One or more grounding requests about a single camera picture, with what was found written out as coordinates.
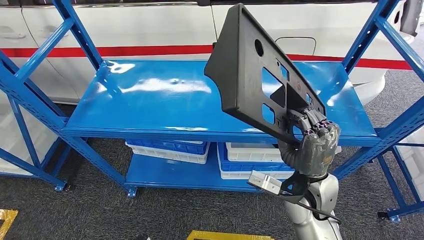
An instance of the black cable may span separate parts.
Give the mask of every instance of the black cable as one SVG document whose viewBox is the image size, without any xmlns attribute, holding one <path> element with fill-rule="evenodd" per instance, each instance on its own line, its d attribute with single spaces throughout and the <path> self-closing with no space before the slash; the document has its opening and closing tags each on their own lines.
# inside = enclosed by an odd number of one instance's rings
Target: black cable
<svg viewBox="0 0 424 240">
<path fill-rule="evenodd" d="M 332 218 L 332 219 L 336 220 L 339 225 L 342 225 L 342 221 L 340 220 L 340 218 L 338 218 L 338 217 L 336 217 L 334 215 L 331 215 L 331 214 L 325 213 L 325 212 L 323 212 L 321 210 L 312 208 L 312 207 L 310 207 L 310 206 L 308 206 L 306 204 L 303 204 L 301 202 L 297 202 L 296 204 L 299 205 L 299 206 L 301 206 L 301 207 L 303 207 L 303 208 L 305 208 L 305 209 L 307 209 L 307 210 L 309 210 L 309 211 L 312 211 L 314 213 L 317 213 L 317 214 L 324 215 L 326 217 Z"/>
</svg>

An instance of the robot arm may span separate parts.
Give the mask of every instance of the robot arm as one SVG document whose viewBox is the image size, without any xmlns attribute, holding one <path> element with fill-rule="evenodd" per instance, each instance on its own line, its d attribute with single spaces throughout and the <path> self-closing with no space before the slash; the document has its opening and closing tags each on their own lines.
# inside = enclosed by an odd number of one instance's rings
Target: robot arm
<svg viewBox="0 0 424 240">
<path fill-rule="evenodd" d="M 299 240 L 341 240 L 340 220 L 334 216 L 339 182 L 327 173 L 333 161 L 340 128 L 312 108 L 289 110 L 287 131 L 293 126 L 303 133 L 300 147 L 281 140 L 278 148 L 284 162 L 295 169 L 280 181 L 253 171 L 248 183 L 284 200 L 284 207 Z"/>
</svg>

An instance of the white car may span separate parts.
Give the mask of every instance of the white car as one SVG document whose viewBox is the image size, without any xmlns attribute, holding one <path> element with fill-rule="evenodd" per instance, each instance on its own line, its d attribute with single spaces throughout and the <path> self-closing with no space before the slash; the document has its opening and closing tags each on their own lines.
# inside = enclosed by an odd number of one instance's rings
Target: white car
<svg viewBox="0 0 424 240">
<path fill-rule="evenodd" d="M 240 2 L 292 60 L 301 61 L 340 60 L 377 4 L 358 0 L 72 0 L 100 55 L 109 59 L 207 60 L 228 8 Z M 388 19 L 396 30 L 402 29 L 408 43 L 416 35 L 421 5 L 419 0 L 401 0 Z M 22 66 L 62 21 L 51 0 L 0 0 L 0 49 Z M 362 58 L 350 80 L 366 104 L 383 90 L 387 69 L 402 69 L 405 62 L 381 33 Z M 68 32 L 30 78 L 53 101 L 75 104 L 94 74 Z"/>
</svg>

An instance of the red stripe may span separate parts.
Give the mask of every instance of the red stripe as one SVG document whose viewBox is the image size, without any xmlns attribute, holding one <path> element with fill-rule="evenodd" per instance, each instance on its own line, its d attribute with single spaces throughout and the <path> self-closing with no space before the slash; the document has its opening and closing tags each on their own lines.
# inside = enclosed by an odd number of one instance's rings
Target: red stripe
<svg viewBox="0 0 424 240">
<path fill-rule="evenodd" d="M 2 48 L 10 58 L 29 58 L 37 48 Z M 152 56 L 177 54 L 210 54 L 212 45 L 169 45 L 169 46 L 101 46 L 97 47 L 103 57 L 119 56 Z M 85 57 L 80 47 L 56 47 L 48 54 L 50 58 L 77 58 Z M 342 61 L 343 57 L 314 56 L 288 54 L 293 61 Z M 361 58 L 356 65 L 363 68 L 410 70 L 411 67 L 404 60 Z"/>
</svg>

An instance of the floor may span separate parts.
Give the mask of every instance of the floor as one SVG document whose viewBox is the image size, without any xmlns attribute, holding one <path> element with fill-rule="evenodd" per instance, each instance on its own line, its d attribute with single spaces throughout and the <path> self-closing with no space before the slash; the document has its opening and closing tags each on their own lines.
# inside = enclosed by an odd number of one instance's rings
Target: floor
<svg viewBox="0 0 424 240">
<path fill-rule="evenodd" d="M 424 56 L 424 33 L 413 43 Z M 424 84 L 411 71 L 391 70 L 384 91 L 366 106 L 374 126 L 391 122 L 424 93 Z M 62 106 L 68 112 L 72 107 Z M 123 140 L 91 138 L 89 144 L 122 174 L 131 150 Z M 332 168 L 350 157 L 355 148 L 343 148 Z M 408 203 L 412 195 L 396 167 L 386 156 L 394 178 Z M 295 239 L 282 202 L 266 194 L 139 189 L 126 193 L 94 166 L 72 151 L 60 172 L 75 189 L 55 192 L 36 179 L 0 177 L 0 209 L 18 209 L 6 240 L 183 240 L 192 230 L 219 231 Z M 418 240 L 424 236 L 424 214 L 412 214 L 392 223 L 376 212 L 396 207 L 395 199 L 377 162 L 369 163 L 340 182 L 335 212 L 342 219 L 344 239 Z"/>
</svg>

